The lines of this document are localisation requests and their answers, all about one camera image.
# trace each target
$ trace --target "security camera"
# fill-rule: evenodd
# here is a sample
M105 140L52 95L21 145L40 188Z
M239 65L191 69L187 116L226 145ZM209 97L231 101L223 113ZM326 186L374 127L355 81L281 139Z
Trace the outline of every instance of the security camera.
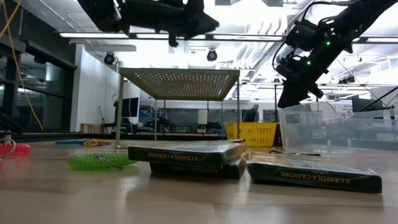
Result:
M214 62L215 60L217 60L216 50L210 49L209 52L207 53L207 61Z
M113 52L108 52L106 53L106 56L104 58L104 63L107 65L114 65L116 62L118 62L118 60L116 59L116 57L114 56Z

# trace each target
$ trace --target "yellow basket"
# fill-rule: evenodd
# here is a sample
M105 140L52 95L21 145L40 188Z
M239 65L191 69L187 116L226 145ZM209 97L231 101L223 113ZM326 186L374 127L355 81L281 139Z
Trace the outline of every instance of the yellow basket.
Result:
M266 147L274 144L277 123L240 123L240 139L245 139L247 147ZM238 124L226 124L226 136L228 140L238 138Z

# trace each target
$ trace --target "table surface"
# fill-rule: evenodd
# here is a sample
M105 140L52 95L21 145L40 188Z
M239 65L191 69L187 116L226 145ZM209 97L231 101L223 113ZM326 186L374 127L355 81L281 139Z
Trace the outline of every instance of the table surface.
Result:
M397 223L395 156L333 158L382 176L383 194L364 194L255 184L247 172L241 180L160 175L147 162L71 171L67 159L74 154L126 150L31 145L31 155L3 160L1 223Z

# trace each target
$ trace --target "crayola crayons box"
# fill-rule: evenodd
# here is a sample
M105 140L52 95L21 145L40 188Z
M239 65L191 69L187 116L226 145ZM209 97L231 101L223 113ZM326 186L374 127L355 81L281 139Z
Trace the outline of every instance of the crayola crayons box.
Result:
M150 162L152 172L161 172L169 174L199 175L204 177L219 177L239 180L246 170L247 154L244 153L232 162L226 164L223 168L209 168L200 166L186 166L176 164L162 164Z
M193 141L128 146L129 159L164 164L223 168L246 147L228 141Z
M311 185L340 190L381 193L381 177L335 163L321 156L253 154L248 161L253 179Z

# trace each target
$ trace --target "green coiled keychain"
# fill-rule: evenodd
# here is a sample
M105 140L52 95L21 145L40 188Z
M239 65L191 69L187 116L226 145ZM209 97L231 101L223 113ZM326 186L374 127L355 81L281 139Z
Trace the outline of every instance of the green coiled keychain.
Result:
M80 154L68 159L68 165L73 170L122 169L136 162L129 160L127 153Z

